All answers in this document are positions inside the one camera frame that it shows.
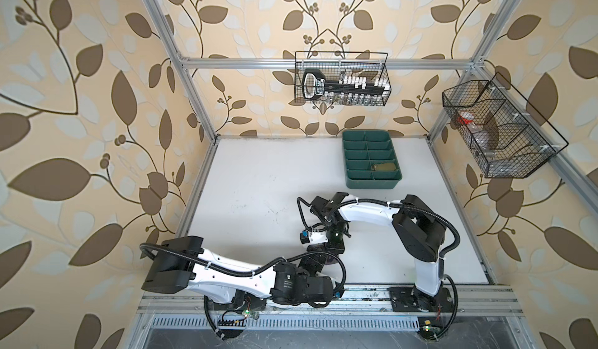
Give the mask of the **green plastic divided tray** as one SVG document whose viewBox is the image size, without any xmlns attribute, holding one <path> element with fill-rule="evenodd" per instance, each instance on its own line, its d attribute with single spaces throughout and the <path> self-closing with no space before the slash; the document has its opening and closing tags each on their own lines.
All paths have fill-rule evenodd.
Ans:
<svg viewBox="0 0 598 349">
<path fill-rule="evenodd" d="M 392 138 L 384 130 L 345 130 L 342 133 L 345 179 L 350 190 L 392 190 L 403 179 Z M 374 172 L 372 164 L 395 162 L 395 172 Z"/>
</svg>

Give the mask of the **green striped sock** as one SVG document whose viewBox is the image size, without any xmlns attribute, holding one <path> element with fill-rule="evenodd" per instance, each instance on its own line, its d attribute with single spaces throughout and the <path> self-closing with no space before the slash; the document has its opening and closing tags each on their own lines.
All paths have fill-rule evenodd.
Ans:
<svg viewBox="0 0 598 349">
<path fill-rule="evenodd" d="M 395 162 L 379 162 L 372 164 L 372 171 L 374 172 L 395 172 L 399 167 Z"/>
</svg>

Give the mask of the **purple striped sock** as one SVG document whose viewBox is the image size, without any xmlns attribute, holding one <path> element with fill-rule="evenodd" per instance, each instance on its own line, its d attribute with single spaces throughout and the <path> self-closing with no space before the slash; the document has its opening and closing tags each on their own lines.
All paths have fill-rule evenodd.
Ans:
<svg viewBox="0 0 598 349">
<path fill-rule="evenodd" d="M 330 255 L 325 255 L 322 257 L 324 264 L 325 265 L 333 265 L 333 264 L 337 264 L 337 260 L 335 257 L 332 257 Z"/>
</svg>

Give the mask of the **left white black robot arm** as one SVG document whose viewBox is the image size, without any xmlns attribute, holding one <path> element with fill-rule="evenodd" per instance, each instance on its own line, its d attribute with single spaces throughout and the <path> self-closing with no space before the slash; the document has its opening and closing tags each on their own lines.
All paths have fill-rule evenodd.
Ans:
<svg viewBox="0 0 598 349">
<path fill-rule="evenodd" d="M 294 257 L 277 257 L 258 266 L 228 259 L 202 246 L 199 236 L 142 243 L 140 251 L 152 265 L 143 291 L 173 295 L 196 291 L 203 297 L 208 325 L 222 341 L 237 337 L 240 330 L 219 327 L 211 307 L 247 317 L 252 304 L 307 304 L 323 309 L 344 293 L 347 269 L 342 260 L 325 250 L 311 250 Z"/>
</svg>

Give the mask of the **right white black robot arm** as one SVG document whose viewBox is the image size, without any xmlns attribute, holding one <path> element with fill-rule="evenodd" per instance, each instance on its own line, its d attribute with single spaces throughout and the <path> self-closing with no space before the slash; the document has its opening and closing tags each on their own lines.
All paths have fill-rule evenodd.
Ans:
<svg viewBox="0 0 598 349">
<path fill-rule="evenodd" d="M 445 256 L 460 243 L 459 232 L 450 222 L 415 195 L 387 202 L 339 192 L 330 200 L 320 196 L 312 202 L 297 198 L 297 206 L 308 207 L 318 218 L 316 224 L 305 224 L 300 233 L 301 243 L 308 251 L 317 253 L 305 262 L 310 271 L 320 271 L 324 263 L 336 263 L 336 258 L 344 253 L 351 222 L 393 228 L 406 252 L 414 258 L 415 282 L 412 288 L 389 288 L 392 310 L 434 313 L 434 321 L 419 321 L 418 334 L 425 341 L 439 341 L 447 334 L 459 307 L 456 284 L 444 272 Z"/>
</svg>

